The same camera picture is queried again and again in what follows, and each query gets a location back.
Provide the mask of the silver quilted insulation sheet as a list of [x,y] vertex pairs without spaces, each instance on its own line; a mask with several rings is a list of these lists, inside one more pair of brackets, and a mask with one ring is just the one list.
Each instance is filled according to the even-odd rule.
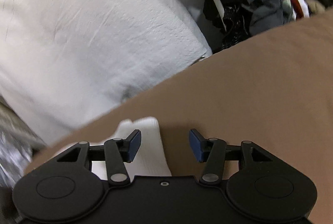
[[46,147],[9,107],[1,103],[1,186],[13,188],[31,163],[33,154]]

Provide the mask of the cream draped blanket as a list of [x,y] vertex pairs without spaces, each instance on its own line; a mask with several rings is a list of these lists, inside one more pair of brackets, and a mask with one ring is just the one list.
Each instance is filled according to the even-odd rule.
[[202,0],[1,0],[1,96],[54,144],[212,50]]

